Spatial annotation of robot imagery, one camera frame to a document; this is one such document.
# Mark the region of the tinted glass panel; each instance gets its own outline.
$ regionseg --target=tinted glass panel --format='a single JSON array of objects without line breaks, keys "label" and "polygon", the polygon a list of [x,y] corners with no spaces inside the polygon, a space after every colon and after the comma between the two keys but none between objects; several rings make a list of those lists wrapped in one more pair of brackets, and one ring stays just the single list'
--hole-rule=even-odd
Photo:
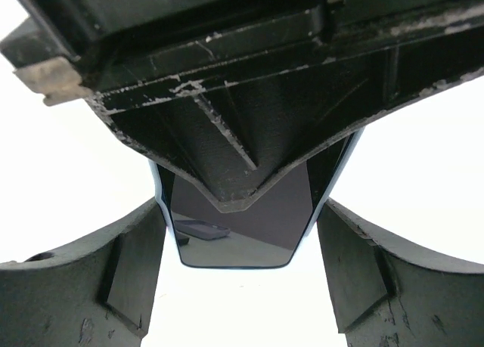
[{"label": "tinted glass panel", "polygon": [[285,265],[312,214],[306,163],[242,212],[220,213],[178,176],[169,199],[181,260],[198,267]]}]

